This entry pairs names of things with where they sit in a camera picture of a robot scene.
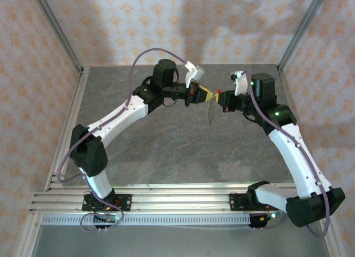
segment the enclosure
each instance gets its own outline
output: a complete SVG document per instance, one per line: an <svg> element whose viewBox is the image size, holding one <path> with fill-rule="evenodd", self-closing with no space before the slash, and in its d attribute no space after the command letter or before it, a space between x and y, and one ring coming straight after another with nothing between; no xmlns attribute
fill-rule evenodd
<svg viewBox="0 0 355 257"><path fill-rule="evenodd" d="M4 256L89 251L232 256L240 248L246 256L355 252L355 0L0 2ZM72 129L96 122L125 102L134 59L153 47L201 65L205 74L199 83L213 93L233 90L230 73L236 70L272 75L277 102L291 107L319 168L346 194L324 240L291 223L263 233L249 232L244 225L230 228L235 223L222 220L231 216L228 194L262 180L292 189L292 176L264 131L242 114L224 113L217 103L187 107L171 100L111 142L106 173L115 190L135 195L128 219L198 215L218 219L216 223L124 223L108 238L81 232L77 219L83 215L85 182L76 178L61 184L55 178ZM163 58L176 62L184 81L187 69L178 59L150 52L133 71L133 89ZM211 125L208 107L213 111ZM77 173L70 160L60 176L68 179ZM320 221L314 228L320 231L323 225ZM173 237L176 246L167 247ZM281 243L272 246L271 237ZM115 238L121 239L120 251ZM157 251L151 246L153 238L159 241ZM231 245L235 238L238 242ZM135 240L142 242L136 245ZM256 240L270 247L258 248ZM103 248L104 241L112 247Z"/></svg>

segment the yellow object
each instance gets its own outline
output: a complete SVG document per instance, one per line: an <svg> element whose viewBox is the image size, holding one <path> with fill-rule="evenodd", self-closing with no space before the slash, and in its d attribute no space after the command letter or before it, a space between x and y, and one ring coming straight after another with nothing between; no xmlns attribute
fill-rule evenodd
<svg viewBox="0 0 355 257"><path fill-rule="evenodd" d="M207 95L206 95L206 99L205 99L205 102L209 101L210 99L213 98L214 94L213 92L209 91L206 87L200 85L199 86L201 89L203 89L205 92L207 92Z"/></svg>

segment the metal base plate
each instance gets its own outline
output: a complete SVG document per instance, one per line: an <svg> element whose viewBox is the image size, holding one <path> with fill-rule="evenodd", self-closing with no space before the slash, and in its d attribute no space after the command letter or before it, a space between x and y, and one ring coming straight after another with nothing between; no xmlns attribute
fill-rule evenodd
<svg viewBox="0 0 355 257"><path fill-rule="evenodd" d="M41 225L79 225L84 214L46 214ZM120 225L249 225L249 214L126 214ZM96 218L86 217L83 225L104 223Z"/></svg>
<svg viewBox="0 0 355 257"><path fill-rule="evenodd" d="M267 204L250 204L245 193L229 194L231 211L277 211L278 209Z"/></svg>
<svg viewBox="0 0 355 257"><path fill-rule="evenodd" d="M131 194L114 194L113 204L120 208L122 211L131 211ZM82 211L117 211L114 208L108 208L102 205L95 197L89 193L84 195Z"/></svg>

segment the metal frame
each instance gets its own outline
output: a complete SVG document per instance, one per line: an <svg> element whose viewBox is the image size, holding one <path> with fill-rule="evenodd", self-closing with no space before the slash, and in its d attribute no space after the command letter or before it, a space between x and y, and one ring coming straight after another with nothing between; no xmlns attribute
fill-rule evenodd
<svg viewBox="0 0 355 257"><path fill-rule="evenodd" d="M56 215L58 219L67 215L70 217L82 216L81 210L83 194L86 186L63 186L55 177L59 162L69 147L71 129L76 123L79 108L82 102L85 85L88 80L90 68L83 70L68 110L67 119L58 142L56 154L50 169L47 185L44 192L35 193L26 226L23 230L21 242L18 245L16 256L31 256L39 232L42 219L49 215ZM220 215L220 219L210 224L230 224L227 220L233 215L244 217L250 211L236 213L230 211L229 194L231 192L244 193L251 183L206 183L206 184L157 184L157 185L128 185L115 187L116 193L132 194L131 211L126 215L136 219L137 224L145 224L137 219L163 215L182 215L192 217L196 215ZM280 188L295 189L293 182L273 183ZM343 250L341 237L336 223L332 217L326 245L331 257L346 256Z"/></svg>
<svg viewBox="0 0 355 257"><path fill-rule="evenodd" d="M85 91L85 86L88 81L89 73L90 73L90 67L85 67L83 68L83 71L79 75L77 87L72 97L72 101L67 112L67 117L65 118L63 129L60 133L60 139L55 149L55 154L52 161L52 165L50 166L50 171L48 173L47 181L45 183L45 187L44 187L45 192L49 190L52 177L53 175L56 175L58 166L66 154L65 151L69 148L70 136L73 128L75 127L75 123L77 121L77 117L78 117L80 106L82 104L82 99ZM63 167L62 174L61 174L62 176L64 176L66 168L67 168L67 164L65 164Z"/></svg>
<svg viewBox="0 0 355 257"><path fill-rule="evenodd" d="M290 61L293 53L295 52L297 46L299 45L303 35L308 30L311 25L312 20L316 16L319 7L322 5L324 0L312 0L311 5L309 6L306 14L303 16L300 25L298 26L295 35L293 36L290 44L288 45L285 53L283 54L278 66L277 70L282 72Z"/></svg>
<svg viewBox="0 0 355 257"><path fill-rule="evenodd" d="M42 10L45 18L47 19L50 27L52 28L54 34L57 36L59 42L63 46L65 52L67 53L71 63L73 66L76 68L78 72L82 70L82 66L80 65L79 59L75 52L73 51L72 46L70 46L70 43L65 36L58 20L56 19L52 9L50 8L47 0L35 0L38 3L38 6Z"/></svg>
<svg viewBox="0 0 355 257"><path fill-rule="evenodd" d="M70 143L71 130L75 126L79 108L82 102L82 97L85 90L85 85L88 80L90 68L82 69L80 63L71 48L63 30L56 20L48 2L46 0L36 0L39 7L43 11L47 21L52 27L55 35L67 52L73 66L81 71L77 88L72 99L71 106L62 129L60 140L58 142L55 156L50 168L44 192L35 193L31 208L29 211L23 234L18 245L16 256L31 256L36 239L39 232L39 227L42 224L48 224L49 216L56 219L65 216L71 216L77 219L83 215L81 211L83 193L87 191L86 186L71 186L65 187L59 184L56 180L56 172L59 162L65 155ZM300 43L311 21L315 17L317 10L324 0L313 0L307 10L300 26L298 27L291 43L287 47L279 65L279 72L283 71L298 44ZM132 194L131 211L126 215L131 219L141 219L146 215L163 216L163 215L207 215L228 217L232 215L243 216L250 213L231 212L228 196L231 192L243 193L251 183L210 183L210 184L158 184L158 185L128 185L125 187L115 187L117 193ZM292 182L273 183L280 188L295 189ZM329 251L330 257L346 256L341 236L339 234L336 219L331 217L331 223L328 235L325 242Z"/></svg>

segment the patterned wallpaper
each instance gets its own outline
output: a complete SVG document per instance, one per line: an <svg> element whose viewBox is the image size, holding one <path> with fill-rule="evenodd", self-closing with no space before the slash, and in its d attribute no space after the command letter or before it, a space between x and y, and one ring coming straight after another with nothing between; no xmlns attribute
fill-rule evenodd
<svg viewBox="0 0 355 257"><path fill-rule="evenodd" d="M0 255L43 191L78 75L34 0L0 0Z"/></svg>
<svg viewBox="0 0 355 257"><path fill-rule="evenodd" d="M346 200L336 214L355 253L355 0L325 0L285 71L285 87L321 170Z"/></svg>
<svg viewBox="0 0 355 257"><path fill-rule="evenodd" d="M278 63L311 0L48 2L81 64L98 66L132 64L150 47L204 64Z"/></svg>

